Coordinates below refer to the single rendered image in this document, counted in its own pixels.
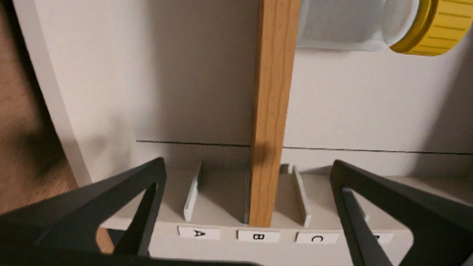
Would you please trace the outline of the wooden shelf board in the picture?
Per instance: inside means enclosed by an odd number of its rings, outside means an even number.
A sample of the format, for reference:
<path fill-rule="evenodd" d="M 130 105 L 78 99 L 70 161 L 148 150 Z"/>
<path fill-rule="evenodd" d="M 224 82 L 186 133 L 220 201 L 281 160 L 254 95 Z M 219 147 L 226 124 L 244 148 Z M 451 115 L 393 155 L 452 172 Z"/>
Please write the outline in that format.
<path fill-rule="evenodd" d="M 270 228 L 301 0 L 259 0 L 250 146 L 249 227 Z"/>

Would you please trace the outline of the white wall rack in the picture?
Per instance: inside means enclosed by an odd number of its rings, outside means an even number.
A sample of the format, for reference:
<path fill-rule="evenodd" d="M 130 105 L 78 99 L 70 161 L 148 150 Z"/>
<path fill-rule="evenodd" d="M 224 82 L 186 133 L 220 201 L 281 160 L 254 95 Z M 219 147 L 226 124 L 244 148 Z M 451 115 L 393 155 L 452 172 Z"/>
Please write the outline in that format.
<path fill-rule="evenodd" d="M 109 0 L 12 0 L 34 73 L 57 137 L 78 187 L 140 165 L 129 116 Z M 330 175 L 300 174 L 311 218 L 304 228 L 291 174 L 279 174 L 270 228 L 244 226 L 245 172 L 203 170 L 190 222 L 186 203 L 195 169 L 167 168 L 153 233 L 180 235 L 178 227 L 299 233 L 339 233 L 346 242 Z M 473 207 L 473 163 L 461 177 L 382 176 Z M 413 241 L 408 228 L 358 195 L 373 233 L 395 233 L 391 242 Z"/>

